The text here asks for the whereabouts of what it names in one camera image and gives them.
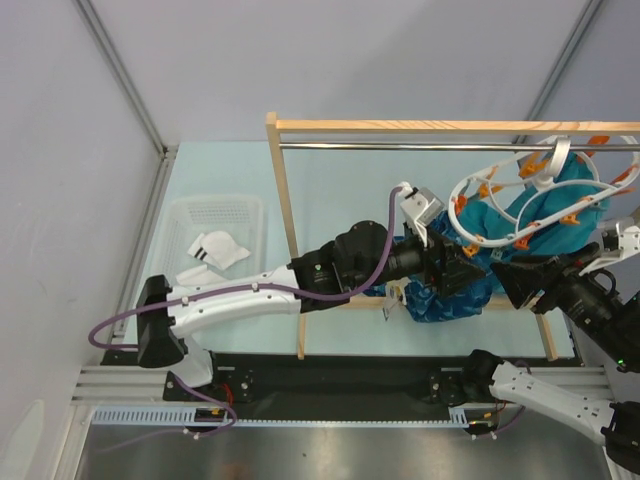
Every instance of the plastic laundry basket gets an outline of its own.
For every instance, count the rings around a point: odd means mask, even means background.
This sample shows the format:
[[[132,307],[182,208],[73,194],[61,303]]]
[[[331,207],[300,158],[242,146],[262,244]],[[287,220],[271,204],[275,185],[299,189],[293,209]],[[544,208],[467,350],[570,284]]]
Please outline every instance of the plastic laundry basket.
[[[230,233],[251,255],[220,271],[187,253],[198,235],[216,230]],[[172,285],[176,284],[178,273],[199,265],[208,265],[228,280],[255,275],[264,269],[264,237],[264,205],[258,197],[204,195],[181,198],[171,204],[164,216],[151,270],[154,275],[164,274]]]

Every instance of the white cloth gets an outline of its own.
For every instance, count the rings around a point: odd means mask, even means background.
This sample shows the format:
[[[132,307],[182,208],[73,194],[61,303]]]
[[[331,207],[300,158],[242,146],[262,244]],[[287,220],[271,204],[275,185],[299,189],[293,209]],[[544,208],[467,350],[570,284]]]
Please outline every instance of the white cloth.
[[[190,268],[176,275],[178,285],[183,287],[193,287],[198,285],[211,285],[213,283],[224,282],[227,279],[217,273],[212,272],[206,265]]]
[[[249,250],[238,245],[229,233],[223,231],[208,233],[202,238],[200,245],[206,252],[204,261],[220,270],[226,270],[251,255]]]

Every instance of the wooden frame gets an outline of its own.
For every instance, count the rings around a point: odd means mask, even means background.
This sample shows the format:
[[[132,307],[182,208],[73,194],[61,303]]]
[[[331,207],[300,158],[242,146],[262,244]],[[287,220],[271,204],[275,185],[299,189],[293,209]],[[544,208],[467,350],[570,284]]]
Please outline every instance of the wooden frame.
[[[285,120],[275,112],[267,114],[267,139],[273,162],[280,208],[291,257],[298,256],[298,243],[291,209],[291,197],[281,147],[282,134],[568,134],[568,135],[638,135],[640,122],[527,122],[527,121],[443,121],[443,120]],[[382,308],[384,299],[357,296],[346,308]],[[508,299],[494,297],[486,308],[510,309]],[[536,315],[545,353],[549,360],[558,358],[549,322]],[[306,314],[298,324],[298,358],[304,358]]]

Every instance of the blue cloth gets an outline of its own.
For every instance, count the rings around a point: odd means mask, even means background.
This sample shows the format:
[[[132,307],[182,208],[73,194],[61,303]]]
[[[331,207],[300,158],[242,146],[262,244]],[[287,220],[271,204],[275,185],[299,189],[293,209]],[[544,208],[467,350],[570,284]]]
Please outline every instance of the blue cloth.
[[[572,179],[592,180],[593,176],[587,166],[578,161],[575,154],[567,157],[564,168],[558,176],[557,182]],[[520,228],[529,223],[545,218],[563,208],[577,203],[582,197],[598,193],[597,187],[569,185],[544,193],[534,199],[522,213]],[[512,217],[517,217],[522,206],[537,190],[528,187],[506,209]],[[502,250],[500,260],[509,261],[513,255],[555,255],[568,253],[583,247],[591,232],[596,228],[603,213],[608,208],[608,200],[600,203],[599,207],[590,207],[578,214],[580,225],[563,225],[556,223],[537,232],[529,240],[529,250],[516,250],[512,246]],[[473,234],[482,235],[488,239],[502,238],[513,232],[513,224],[504,219],[488,204],[475,201],[465,207],[458,217],[462,226]],[[431,223],[432,228],[460,245],[467,245],[455,231],[447,212],[442,212]],[[407,310],[417,322],[443,322],[456,318],[470,317],[482,313],[482,308],[489,302],[493,292],[502,292],[502,286],[489,266],[496,261],[492,258],[493,249],[481,248],[471,261],[481,266],[487,276],[462,289],[458,293],[442,299],[431,290],[425,288],[417,278],[410,278],[411,282],[405,287]],[[384,296],[384,285],[365,292],[367,295]]]

